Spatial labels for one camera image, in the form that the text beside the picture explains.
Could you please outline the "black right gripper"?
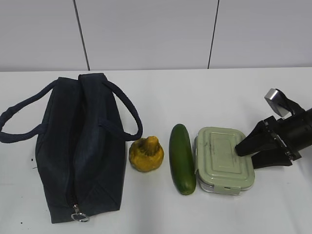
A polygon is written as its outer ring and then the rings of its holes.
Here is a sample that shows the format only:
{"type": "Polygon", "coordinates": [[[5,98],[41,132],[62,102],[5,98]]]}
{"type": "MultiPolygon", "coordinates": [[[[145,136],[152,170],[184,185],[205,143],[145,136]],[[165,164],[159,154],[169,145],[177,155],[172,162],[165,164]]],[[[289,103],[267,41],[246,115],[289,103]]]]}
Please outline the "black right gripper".
{"type": "Polygon", "coordinates": [[[278,119],[271,116],[259,121],[250,134],[235,146],[239,156],[252,156],[254,169],[292,166],[301,158],[301,117],[278,119]]]}

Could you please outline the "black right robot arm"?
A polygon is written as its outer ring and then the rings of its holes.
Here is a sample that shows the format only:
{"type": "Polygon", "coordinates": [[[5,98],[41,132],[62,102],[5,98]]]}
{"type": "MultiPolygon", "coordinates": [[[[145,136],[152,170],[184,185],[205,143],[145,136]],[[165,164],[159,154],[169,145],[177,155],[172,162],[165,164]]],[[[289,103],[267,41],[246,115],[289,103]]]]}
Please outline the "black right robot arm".
{"type": "Polygon", "coordinates": [[[291,166],[312,145],[312,111],[286,119],[271,116],[259,121],[251,133],[235,146],[238,156],[252,156],[254,169],[291,166]]]}

